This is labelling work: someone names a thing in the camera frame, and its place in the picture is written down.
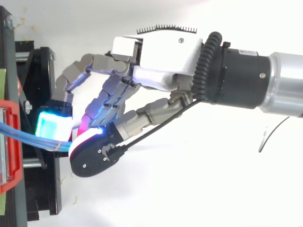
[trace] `metal rod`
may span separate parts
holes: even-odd
[[[41,163],[38,158],[25,158],[23,159],[23,168],[37,168],[41,167]]]
[[[29,56],[29,52],[17,52],[16,62],[26,62]]]

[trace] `red clip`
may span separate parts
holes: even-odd
[[[0,107],[6,108],[6,124],[14,129],[20,130],[19,104],[12,101],[0,100]],[[10,137],[7,137],[7,142],[9,179],[7,179],[6,184],[0,185],[0,194],[16,186],[23,177],[21,142]]]

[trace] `robotic finger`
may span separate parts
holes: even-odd
[[[131,110],[104,128],[90,128],[77,137],[70,147],[73,172],[81,177],[96,175],[113,164],[127,151],[118,143],[138,135],[143,128],[158,125],[192,103],[190,92],[173,92],[137,111]]]

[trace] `wire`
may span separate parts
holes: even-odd
[[[41,143],[48,143],[48,144],[54,144],[55,146],[58,145],[59,141],[57,140],[51,140],[51,139],[46,139],[46,138],[41,138],[41,137],[37,137],[35,135],[14,129],[4,123],[0,123],[0,130],[6,131],[10,134],[14,134],[23,138],[27,138],[29,140],[37,140]],[[69,147],[71,145],[71,142],[62,142],[62,146],[63,147]]]
[[[19,140],[19,141],[21,141],[22,143],[26,143],[26,144],[28,144],[28,145],[34,146],[34,147],[42,148],[42,149],[45,149],[45,150],[52,150],[52,151],[55,149],[55,148],[50,147],[50,146],[48,146],[48,145],[46,145],[46,144],[39,144],[39,143],[30,141],[30,140],[26,140],[26,139],[24,139],[24,138],[20,138],[20,137],[18,137],[18,136],[16,136],[16,135],[11,135],[11,134],[9,134],[8,132],[3,131],[3,130],[0,130],[0,133],[6,135],[6,136],[8,136],[8,137],[11,137],[11,138],[13,138],[13,139],[15,139],[15,140]],[[58,151],[67,152],[68,149],[66,149],[66,148],[60,148],[60,149],[58,149]]]
[[[168,123],[170,123],[172,120],[174,120],[175,118],[179,117],[182,113],[184,113],[186,110],[190,109],[191,107],[193,107],[194,105],[200,103],[200,100],[196,100],[194,102],[192,102],[191,104],[185,106],[183,109],[179,110],[178,112],[176,112],[174,115],[172,115],[169,119],[165,120],[164,122],[162,122],[161,124],[159,124],[157,127],[153,128],[152,130],[150,130],[149,132],[145,133],[144,135],[140,136],[139,138],[135,139],[134,141],[130,142],[129,144],[125,145],[125,149],[128,150],[130,147],[132,147],[133,145],[135,145],[136,143],[140,142],[141,140],[145,139],[146,137],[152,135],[154,132],[158,131],[159,129],[163,128],[165,125],[167,125]]]
[[[275,132],[275,130],[277,128],[279,128],[279,126],[281,124],[283,124],[283,122],[285,122],[289,117],[286,117],[283,121],[281,121],[272,131],[271,133],[269,134],[269,136],[267,137],[267,139],[264,141],[263,145],[261,146],[261,148],[259,149],[259,153],[261,153],[261,151],[263,150],[263,148],[265,147],[265,144],[267,143],[268,139],[270,138],[270,136]]]
[[[46,138],[37,137],[35,135],[16,130],[4,123],[0,123],[0,133],[5,134],[15,140],[19,140],[31,146],[39,147],[51,151],[68,152],[71,142],[62,142],[57,140],[50,140]]]

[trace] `screw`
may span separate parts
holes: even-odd
[[[16,18],[13,15],[8,15],[4,20],[5,27],[13,30],[16,24]]]
[[[56,53],[55,52],[50,52],[49,58],[51,59],[51,61],[55,61],[56,60]]]
[[[29,101],[25,101],[24,102],[25,113],[29,114],[32,109],[33,109],[33,106],[29,103]]]
[[[266,74],[265,74],[264,72],[262,72],[262,73],[260,73],[259,77],[260,77],[261,79],[264,79],[264,78],[266,77]]]

